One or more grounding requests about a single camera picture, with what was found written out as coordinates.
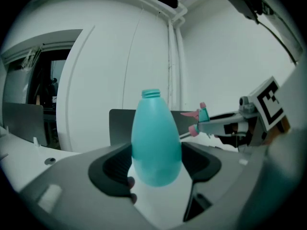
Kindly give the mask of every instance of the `plastic bottle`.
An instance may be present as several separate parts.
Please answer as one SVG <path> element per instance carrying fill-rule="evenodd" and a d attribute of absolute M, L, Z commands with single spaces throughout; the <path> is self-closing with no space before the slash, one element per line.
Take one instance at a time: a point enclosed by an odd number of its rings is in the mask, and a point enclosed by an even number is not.
<path fill-rule="evenodd" d="M 131 142 L 133 165 L 144 183 L 165 186 L 177 178 L 181 169 L 179 133 L 158 89 L 142 91 Z"/>

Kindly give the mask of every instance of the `black cable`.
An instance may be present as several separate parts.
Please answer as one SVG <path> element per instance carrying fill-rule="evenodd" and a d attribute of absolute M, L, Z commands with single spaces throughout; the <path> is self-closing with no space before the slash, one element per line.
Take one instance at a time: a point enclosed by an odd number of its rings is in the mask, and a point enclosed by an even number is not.
<path fill-rule="evenodd" d="M 293 61 L 293 64 L 296 65 L 296 61 L 293 57 L 293 55 L 291 54 L 291 52 L 287 49 L 286 45 L 283 44 L 283 42 L 279 39 L 278 36 L 275 35 L 275 33 L 269 28 L 267 27 L 266 25 L 262 24 L 260 21 L 258 21 L 258 23 L 260 25 L 262 25 L 263 27 L 265 27 L 275 38 L 276 40 L 281 44 L 281 46 L 283 46 L 283 48 L 285 49 L 285 51 L 287 51 L 289 57 L 291 58 L 291 60 Z"/>

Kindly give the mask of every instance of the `bottle body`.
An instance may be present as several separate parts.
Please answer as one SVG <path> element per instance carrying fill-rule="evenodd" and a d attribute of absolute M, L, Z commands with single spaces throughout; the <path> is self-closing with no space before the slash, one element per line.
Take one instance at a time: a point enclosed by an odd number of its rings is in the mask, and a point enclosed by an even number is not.
<path fill-rule="evenodd" d="M 139 178 L 151 186 L 172 183 L 181 169 L 178 130 L 159 90 L 142 92 L 132 127 L 132 158 Z"/>

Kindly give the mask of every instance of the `cable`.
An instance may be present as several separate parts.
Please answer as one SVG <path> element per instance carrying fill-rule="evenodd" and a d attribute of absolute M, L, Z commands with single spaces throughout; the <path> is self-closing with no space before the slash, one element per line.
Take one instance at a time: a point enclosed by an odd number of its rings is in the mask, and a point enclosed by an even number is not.
<path fill-rule="evenodd" d="M 285 51 L 287 51 L 289 57 L 291 58 L 291 60 L 293 61 L 293 64 L 296 66 L 296 60 L 294 59 L 293 55 L 291 54 L 291 52 L 287 49 L 286 45 L 283 44 L 283 42 L 279 39 L 278 36 L 275 35 L 275 33 L 266 25 L 262 24 L 260 21 L 258 21 L 258 23 L 260 25 L 262 25 L 264 28 L 266 28 L 275 38 L 276 40 L 281 44 L 281 46 L 283 46 L 283 48 L 285 49 Z"/>

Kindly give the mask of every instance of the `finger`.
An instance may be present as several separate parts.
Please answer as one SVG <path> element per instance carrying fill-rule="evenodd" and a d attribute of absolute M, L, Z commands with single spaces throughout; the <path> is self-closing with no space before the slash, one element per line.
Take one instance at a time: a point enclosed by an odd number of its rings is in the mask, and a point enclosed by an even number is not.
<path fill-rule="evenodd" d="M 131 201 L 132 201 L 133 204 L 136 203 L 137 199 L 138 199 L 138 197 L 136 196 L 136 194 L 131 194 Z"/>
<path fill-rule="evenodd" d="M 127 180 L 128 180 L 128 187 L 129 187 L 129 189 L 133 188 L 133 186 L 135 184 L 134 178 L 130 176 L 130 177 L 127 178 Z"/>

